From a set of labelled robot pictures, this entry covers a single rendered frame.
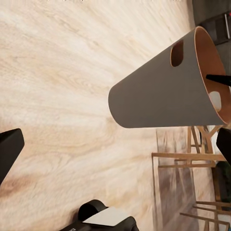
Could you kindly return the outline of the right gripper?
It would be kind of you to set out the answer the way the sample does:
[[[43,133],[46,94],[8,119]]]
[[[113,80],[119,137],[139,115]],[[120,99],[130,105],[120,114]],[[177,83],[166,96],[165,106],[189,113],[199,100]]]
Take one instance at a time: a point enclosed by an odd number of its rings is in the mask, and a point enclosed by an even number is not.
[[[231,76],[207,75],[206,78],[231,87]]]

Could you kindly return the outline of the trash can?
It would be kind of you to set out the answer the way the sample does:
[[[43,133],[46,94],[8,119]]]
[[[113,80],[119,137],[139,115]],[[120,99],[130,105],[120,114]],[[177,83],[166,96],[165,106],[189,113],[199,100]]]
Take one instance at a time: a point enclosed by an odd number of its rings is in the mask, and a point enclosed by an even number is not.
[[[207,75],[226,76],[209,33],[197,26],[114,85],[108,105],[124,128],[231,124],[231,87]],[[217,112],[209,94],[220,93]]]

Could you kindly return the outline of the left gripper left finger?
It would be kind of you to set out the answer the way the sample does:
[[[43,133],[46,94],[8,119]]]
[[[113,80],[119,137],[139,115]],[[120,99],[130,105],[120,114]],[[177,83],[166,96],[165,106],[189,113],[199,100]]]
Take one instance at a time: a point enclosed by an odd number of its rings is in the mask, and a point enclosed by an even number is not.
[[[20,128],[0,133],[0,185],[25,146]]]

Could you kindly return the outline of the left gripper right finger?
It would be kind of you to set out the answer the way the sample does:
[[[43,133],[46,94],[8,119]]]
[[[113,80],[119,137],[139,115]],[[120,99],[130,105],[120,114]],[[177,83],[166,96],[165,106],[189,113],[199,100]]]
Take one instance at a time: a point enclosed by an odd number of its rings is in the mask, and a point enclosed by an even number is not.
[[[217,147],[231,165],[231,129],[220,128],[217,137]]]

